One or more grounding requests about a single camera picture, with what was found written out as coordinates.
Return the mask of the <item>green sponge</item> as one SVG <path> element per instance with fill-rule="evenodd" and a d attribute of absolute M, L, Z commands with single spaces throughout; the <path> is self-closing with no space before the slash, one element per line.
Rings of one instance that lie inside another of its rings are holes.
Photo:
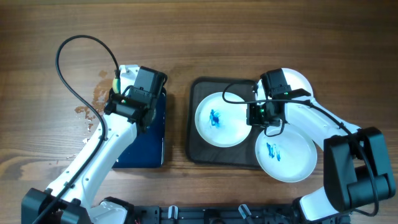
<path fill-rule="evenodd" d="M 113 84 L 112 84 L 112 89 L 116 94 L 120 93 L 120 87 L 121 87 L 120 79 L 114 78 Z"/>

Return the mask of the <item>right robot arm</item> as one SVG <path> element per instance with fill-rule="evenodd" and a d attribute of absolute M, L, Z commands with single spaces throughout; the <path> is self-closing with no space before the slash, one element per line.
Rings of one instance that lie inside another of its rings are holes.
<path fill-rule="evenodd" d="M 262 128 L 255 145 L 258 163 L 273 178 L 298 182 L 308 177 L 323 151 L 323 185 L 294 200 L 291 223 L 318 223 L 349 212 L 362 213 L 395 196 L 386 142 L 380 130 L 360 128 L 321 106 L 308 80 L 279 68 L 261 75 L 248 104 L 247 122 Z"/>

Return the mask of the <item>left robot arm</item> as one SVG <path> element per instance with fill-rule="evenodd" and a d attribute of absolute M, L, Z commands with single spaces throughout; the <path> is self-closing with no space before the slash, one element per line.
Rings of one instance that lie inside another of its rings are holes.
<path fill-rule="evenodd" d="M 152 124 L 166 81 L 166 74 L 151 68 L 121 66 L 96 131 L 44 191 L 26 193 L 21 222 L 134 223 L 133 204 L 108 197 L 93 206 L 93 200 L 119 156 Z"/>

